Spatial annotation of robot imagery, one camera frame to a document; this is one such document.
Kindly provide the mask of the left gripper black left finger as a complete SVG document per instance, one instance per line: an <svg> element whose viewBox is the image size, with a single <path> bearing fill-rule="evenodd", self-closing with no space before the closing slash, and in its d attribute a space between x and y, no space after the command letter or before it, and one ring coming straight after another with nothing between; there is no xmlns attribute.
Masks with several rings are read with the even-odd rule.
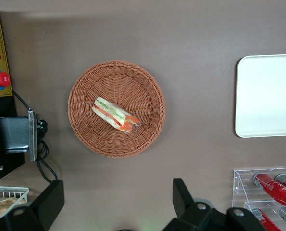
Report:
<svg viewBox="0 0 286 231"><path fill-rule="evenodd" d="M48 231L64 207L64 184L54 180L30 204L12 209L5 217L6 231Z"/></svg>

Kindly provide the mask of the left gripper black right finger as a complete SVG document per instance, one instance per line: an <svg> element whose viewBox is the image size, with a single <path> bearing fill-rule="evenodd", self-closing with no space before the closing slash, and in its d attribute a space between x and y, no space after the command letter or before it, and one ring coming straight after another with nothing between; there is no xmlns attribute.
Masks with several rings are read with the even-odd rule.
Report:
<svg viewBox="0 0 286 231"><path fill-rule="evenodd" d="M205 199L194 199L181 178L173 179L172 202L176 218L165 231L224 231L225 215Z"/></svg>

